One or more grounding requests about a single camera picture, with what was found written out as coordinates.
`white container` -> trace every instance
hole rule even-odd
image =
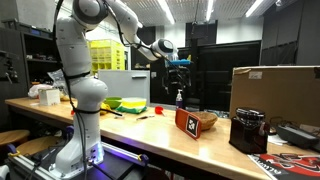
[[[52,106],[60,104],[60,90],[59,89],[39,89],[40,105]]]

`stool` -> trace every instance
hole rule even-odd
[[[30,131],[28,130],[13,130],[0,133],[0,146],[7,144],[24,143],[27,141]]]
[[[21,155],[29,154],[33,155],[37,152],[43,151],[50,146],[57,145],[57,142],[61,140],[61,137],[45,136],[31,141],[25,142],[18,146],[16,149],[20,151]]]

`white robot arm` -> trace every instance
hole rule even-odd
[[[100,140],[99,110],[107,96],[104,82],[89,77],[91,57],[85,33],[93,30],[106,19],[118,27],[130,45],[136,47],[149,60],[164,56],[177,59],[177,48],[168,40],[160,39],[152,45],[145,45],[138,37],[136,14],[119,0],[74,0],[72,15],[56,21],[55,32],[58,50],[63,64],[69,95],[77,99],[74,135],[58,153],[55,164],[49,171],[61,179],[70,179],[87,169],[87,161],[103,161]]]

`ceiling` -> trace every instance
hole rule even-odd
[[[176,23],[206,23],[208,0],[165,0]],[[264,0],[251,16],[264,14],[277,0]],[[296,0],[282,0],[285,5]],[[71,9],[72,0],[64,0],[64,6]],[[170,25],[157,0],[122,0],[138,16],[144,26]],[[213,12],[209,23],[215,20],[227,20],[245,17],[245,13],[255,0],[214,0]]]

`small box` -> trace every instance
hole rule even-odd
[[[40,105],[52,106],[60,104],[60,90],[59,89],[39,89]]]
[[[320,67],[235,68],[230,118],[236,115],[237,107],[261,109],[266,113],[266,122],[277,117],[297,125],[320,126]]]

